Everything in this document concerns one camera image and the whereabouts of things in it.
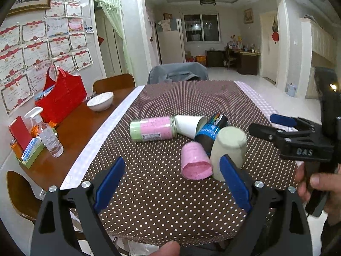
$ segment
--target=black can with blue label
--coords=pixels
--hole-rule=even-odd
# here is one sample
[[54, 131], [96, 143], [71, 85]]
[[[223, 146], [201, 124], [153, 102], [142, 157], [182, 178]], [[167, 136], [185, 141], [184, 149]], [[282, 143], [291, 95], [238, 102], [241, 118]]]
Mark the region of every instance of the black can with blue label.
[[195, 135], [194, 140], [202, 145], [209, 157], [218, 132], [226, 126], [228, 126], [228, 118], [221, 113], [217, 113]]

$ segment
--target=bowl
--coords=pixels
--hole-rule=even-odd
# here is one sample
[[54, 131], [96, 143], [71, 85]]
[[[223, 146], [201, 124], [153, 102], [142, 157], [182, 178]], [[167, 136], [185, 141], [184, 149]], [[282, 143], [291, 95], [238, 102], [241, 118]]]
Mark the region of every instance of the bowl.
[[105, 92], [90, 99], [86, 105], [95, 112], [101, 112], [110, 107], [113, 99], [113, 92]]

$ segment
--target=blue gripper pad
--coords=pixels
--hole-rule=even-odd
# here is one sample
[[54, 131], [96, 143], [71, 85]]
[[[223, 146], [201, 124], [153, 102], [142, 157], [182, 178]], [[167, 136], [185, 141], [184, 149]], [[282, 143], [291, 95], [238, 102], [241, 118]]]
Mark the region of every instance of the blue gripper pad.
[[277, 115], [273, 113], [270, 115], [270, 121], [275, 124], [287, 126], [287, 127], [295, 127], [297, 125], [296, 120], [292, 117]]
[[228, 159], [226, 155], [220, 158], [220, 171], [224, 176], [233, 198], [240, 208], [249, 213], [252, 209], [249, 201], [251, 194], [244, 181], [239, 177], [237, 169], [234, 162], [231, 159]]
[[119, 157], [115, 164], [109, 170], [107, 176], [100, 184], [95, 194], [95, 205], [93, 206], [96, 213], [108, 207], [108, 204], [113, 197], [120, 180], [124, 174], [126, 164], [122, 157]]

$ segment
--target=refrigerator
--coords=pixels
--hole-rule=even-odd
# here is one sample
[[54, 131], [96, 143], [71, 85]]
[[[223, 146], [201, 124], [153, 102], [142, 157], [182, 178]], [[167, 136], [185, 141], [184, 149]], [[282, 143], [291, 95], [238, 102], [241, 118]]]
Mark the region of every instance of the refrigerator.
[[155, 23], [161, 64], [186, 62], [181, 19]]

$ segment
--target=silver screw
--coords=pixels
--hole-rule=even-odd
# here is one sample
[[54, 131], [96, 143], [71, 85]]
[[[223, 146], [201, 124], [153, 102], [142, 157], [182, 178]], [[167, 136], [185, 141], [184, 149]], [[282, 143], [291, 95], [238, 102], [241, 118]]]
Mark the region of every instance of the silver screw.
[[257, 187], [257, 188], [263, 188], [264, 187], [264, 183], [262, 182], [262, 181], [256, 181], [255, 182], [255, 186]]
[[48, 191], [49, 191], [49, 192], [55, 192], [56, 190], [57, 190], [57, 187], [56, 187], [55, 185], [50, 186], [50, 187], [48, 188]]
[[295, 193], [296, 192], [296, 188], [293, 186], [289, 186], [288, 191], [291, 193]]
[[91, 185], [91, 183], [89, 181], [82, 182], [82, 188], [86, 189], [86, 188], [90, 187], [90, 185]]

